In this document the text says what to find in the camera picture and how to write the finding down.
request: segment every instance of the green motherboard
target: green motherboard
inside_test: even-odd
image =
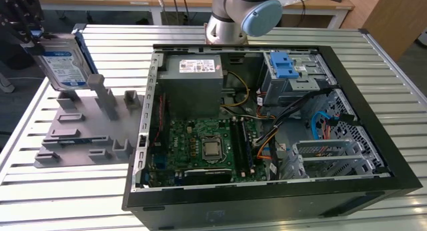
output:
[[[151,176],[155,176],[155,186],[179,186],[177,176],[193,169],[229,169],[232,170],[231,183],[265,181],[265,169],[263,163],[252,167],[249,175],[241,176],[236,171],[235,150],[231,134],[231,120],[172,120],[168,131],[167,153],[153,155],[153,168]],[[249,143],[257,137],[256,123],[252,119],[244,122]],[[212,160],[217,152],[208,148],[217,144],[220,158]]]

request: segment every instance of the ram slot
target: ram slot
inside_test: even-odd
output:
[[[235,171],[245,177],[251,172],[249,158],[247,153],[247,134],[240,120],[229,120],[231,144],[233,153]]]
[[[249,169],[249,173],[253,174],[255,170],[253,170],[253,160],[252,160],[252,154],[251,154],[252,147],[251,147],[249,134],[247,131],[247,126],[245,126],[244,120],[240,121],[240,128],[243,130],[243,136],[244,136],[244,150],[245,150],[248,169]]]

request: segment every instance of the aluminum slatted table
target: aluminum slatted table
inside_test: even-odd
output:
[[[197,26],[88,25],[83,36],[104,84],[116,94],[124,90],[144,94],[152,44],[204,42]],[[249,43],[333,48],[424,188],[347,217],[208,230],[427,230],[427,100],[371,36],[356,30],[277,28]],[[56,96],[45,79],[0,155],[0,230],[147,230],[121,211],[127,164],[32,166],[59,107]]]

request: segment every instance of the blue hard drive label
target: blue hard drive label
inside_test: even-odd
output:
[[[65,86],[83,86],[87,84],[71,52],[47,51],[43,54],[43,58],[59,83]]]

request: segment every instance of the power supply label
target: power supply label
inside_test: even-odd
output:
[[[184,59],[179,61],[180,73],[213,73],[213,59]]]
[[[43,58],[51,68],[59,83],[67,86],[81,86],[87,84],[85,78],[77,66],[75,57],[68,51],[47,51]]]

